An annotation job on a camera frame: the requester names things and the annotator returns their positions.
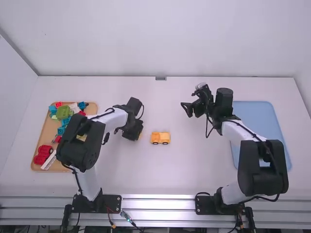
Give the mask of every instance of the black cable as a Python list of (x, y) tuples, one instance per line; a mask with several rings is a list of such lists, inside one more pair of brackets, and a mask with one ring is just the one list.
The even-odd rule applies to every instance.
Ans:
[(78, 221), (77, 221), (77, 223), (76, 223), (76, 226), (78, 226), (79, 221), (80, 221), (80, 213), (78, 214)]
[(209, 195), (210, 196), (210, 194), (209, 193), (207, 193), (207, 192), (199, 192), (199, 193), (197, 193), (196, 195), (195, 195), (195, 199), (197, 198), (197, 196), (198, 195), (200, 195), (200, 194), (206, 194), (206, 195)]
[(78, 175), (77, 175), (76, 170), (73, 169), (73, 168), (71, 168), (71, 167), (69, 167), (69, 166), (67, 166), (67, 165), (65, 165), (64, 163), (62, 163), (62, 165), (63, 165), (65, 168), (68, 168), (68, 169), (70, 169), (70, 170), (72, 171), (72, 173), (74, 174), (74, 177), (76, 178), (76, 182), (77, 182), (77, 184), (78, 184), (78, 188), (79, 188), (78, 191), (81, 193), (81, 195), (83, 195), (83, 191), (82, 191), (82, 188), (81, 188), (81, 186), (80, 186), (80, 182), (79, 182), (79, 179), (78, 179)]
[(206, 115), (205, 138), (208, 138), (209, 135), (211, 134), (211, 132), (213, 131), (213, 129), (215, 128), (215, 126), (213, 126), (212, 129), (211, 129), (211, 130), (209, 131), (209, 133), (207, 134), (207, 125), (208, 125), (209, 122), (211, 123), (211, 125), (213, 124), (213, 123), (211, 122), (211, 120), (209, 119), (208, 115)]
[(144, 115), (144, 111), (145, 111), (145, 106), (142, 105), (142, 113), (141, 113), (140, 117), (137, 118), (137, 120), (141, 119), (142, 115)]
[(105, 145), (105, 144), (108, 142), (109, 136), (110, 136), (110, 133), (109, 133), (109, 132), (106, 133), (105, 138), (104, 138), (104, 141), (102, 142), (102, 145)]
[(103, 117), (105, 115), (108, 115), (108, 114), (111, 114), (111, 113), (114, 113), (114, 112), (115, 112), (115, 110), (113, 108), (108, 108), (108, 109), (106, 109), (105, 113), (103, 113), (101, 115), (97, 115), (95, 117), (92, 117), (89, 120), (98, 119), (98, 118), (101, 118), (101, 117)]
[(232, 228), (231, 230), (229, 230), (227, 233), (231, 233), (231, 232), (233, 232), (234, 230), (238, 230), (238, 229), (237, 229), (238, 222), (239, 222), (239, 214), (237, 214), (237, 220), (235, 221), (235, 226), (234, 226), (234, 228)]

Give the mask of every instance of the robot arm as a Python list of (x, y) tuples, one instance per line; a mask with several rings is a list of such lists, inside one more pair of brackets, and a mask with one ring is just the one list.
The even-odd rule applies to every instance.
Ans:
[[(56, 158), (71, 169), (76, 176), (80, 195), (94, 201), (101, 191), (95, 172), (104, 135), (115, 129), (123, 130), (122, 136), (138, 140), (142, 121), (135, 117), (142, 103), (131, 98), (126, 105), (115, 105), (103, 114), (83, 116), (74, 114), (57, 147)], [(85, 140), (80, 136), (87, 135)]]
[[(196, 117), (206, 114), (220, 135), (240, 146), (238, 181), (217, 190), (214, 195), (216, 205), (239, 204), (258, 195), (272, 196), (287, 192), (288, 176), (282, 142), (255, 134), (232, 114), (233, 91), (217, 89), (214, 102), (208, 85), (201, 83), (192, 96), (199, 99), (193, 103), (181, 103), (188, 117), (192, 117), (193, 113)], [(269, 162), (270, 166), (260, 167), (260, 159)]]

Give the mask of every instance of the wooden tray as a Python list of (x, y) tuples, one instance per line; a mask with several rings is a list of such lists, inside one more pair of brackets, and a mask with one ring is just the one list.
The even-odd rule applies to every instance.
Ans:
[[(63, 102), (63, 105), (69, 105), (74, 102)], [(88, 107), (84, 109), (84, 112), (86, 115), (94, 115), (97, 114), (97, 104), (93, 102), (88, 102)], [(35, 148), (34, 156), (31, 160), (31, 169), (33, 171), (41, 171), (41, 172), (69, 172), (67, 168), (63, 167), (61, 163), (58, 160), (55, 160), (55, 162), (51, 165), (49, 170), (45, 171), (41, 169), (41, 165), (34, 164), (34, 157), (38, 154), (38, 148), (41, 145), (50, 145), (55, 150), (58, 146), (58, 143), (52, 143), (52, 140), (55, 138), (55, 135), (57, 134), (57, 128), (61, 126), (61, 122), (59, 120), (53, 120), (49, 116), (50, 112), (48, 110), (47, 116), (45, 118), (44, 125), (42, 127), (41, 135), (38, 140), (38, 144)]]

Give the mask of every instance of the cable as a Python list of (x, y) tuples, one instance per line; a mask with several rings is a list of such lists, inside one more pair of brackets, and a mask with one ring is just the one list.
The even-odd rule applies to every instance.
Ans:
[(114, 113), (114, 112), (115, 112), (115, 110), (113, 108), (108, 108), (108, 109), (106, 109), (105, 113), (103, 113), (101, 115), (97, 115), (95, 117), (92, 117), (89, 120), (98, 119), (98, 118), (101, 118), (101, 117), (103, 117), (105, 115), (108, 115), (108, 114), (111, 114), (111, 113)]
[(108, 142), (109, 136), (110, 136), (110, 133), (109, 133), (109, 132), (106, 133), (105, 138), (104, 138), (104, 141), (102, 142), (102, 145), (105, 145), (105, 144)]
[(109, 210), (111, 210), (108, 206), (106, 206), (107, 208), (107, 215), (108, 215), (108, 219), (109, 219), (109, 223), (111, 225), (111, 228), (112, 229), (115, 229), (116, 228), (116, 225), (111, 221), (111, 218), (110, 218), (110, 213), (109, 213)]
[(145, 111), (145, 106), (142, 105), (142, 113), (141, 113), (140, 117), (137, 118), (137, 120), (141, 119), (142, 115), (144, 115), (144, 111)]
[(234, 230), (238, 230), (237, 229), (237, 226), (238, 226), (238, 222), (239, 222), (239, 214), (237, 214), (237, 220), (235, 221), (235, 226), (234, 226), (234, 228), (232, 228), (231, 230), (229, 230), (227, 233), (231, 233), (231, 232), (233, 232)]
[(209, 193), (207, 193), (207, 192), (199, 192), (199, 193), (197, 193), (196, 195), (195, 195), (195, 199), (197, 198), (197, 196), (198, 195), (200, 195), (200, 194), (206, 194), (206, 195), (209, 195), (210, 196), (210, 194)]
[(209, 133), (207, 134), (207, 125), (208, 123), (211, 123), (211, 125), (213, 125), (213, 123), (211, 122), (211, 120), (209, 119), (209, 116), (206, 115), (206, 129), (205, 129), (205, 138), (208, 138), (209, 135), (212, 133), (213, 129), (215, 128), (215, 125), (212, 127), (212, 129), (209, 131)]
[(79, 221), (80, 221), (80, 213), (79, 213), (79, 215), (78, 215), (78, 221), (77, 221), (77, 223), (76, 223), (76, 226), (78, 226)]
[(112, 212), (112, 213), (114, 213), (114, 214), (118, 214), (119, 212), (115, 212), (115, 211), (113, 211), (112, 209), (110, 209), (107, 205), (106, 205), (106, 208), (108, 209), (108, 210), (110, 210), (110, 212)]
[(73, 168), (71, 168), (71, 167), (69, 167), (69, 166), (67, 166), (67, 165), (65, 165), (64, 163), (62, 163), (62, 165), (63, 165), (65, 168), (68, 168), (69, 170), (72, 171), (72, 173), (74, 174), (74, 177), (76, 178), (76, 182), (77, 182), (77, 184), (78, 184), (78, 188), (79, 188), (78, 191), (81, 193), (81, 195), (83, 195), (83, 191), (82, 191), (82, 188), (81, 188), (81, 186), (80, 186), (80, 182), (79, 182), (79, 179), (78, 179), (78, 175), (77, 175), (76, 170), (73, 169)]

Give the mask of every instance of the teal toy block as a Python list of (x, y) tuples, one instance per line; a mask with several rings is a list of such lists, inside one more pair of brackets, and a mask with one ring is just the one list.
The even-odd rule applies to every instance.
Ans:
[(59, 127), (59, 128), (57, 129), (57, 134), (58, 134), (58, 135), (63, 135), (64, 132), (65, 132), (65, 129), (66, 129), (65, 126)]
[(80, 108), (81, 110), (83, 110), (83, 109), (86, 108), (86, 103), (84, 103), (84, 101), (83, 101), (83, 102), (80, 102), (80, 103), (78, 103), (78, 106), (79, 106), (79, 108)]
[(55, 115), (56, 112), (57, 112), (57, 108), (56, 108), (54, 105), (51, 105), (51, 106), (49, 106), (49, 111), (50, 111), (51, 113), (54, 113), (54, 115)]
[(62, 122), (62, 126), (66, 126), (69, 124), (69, 121), (70, 121), (71, 117), (68, 117), (67, 119), (62, 119), (61, 122)]

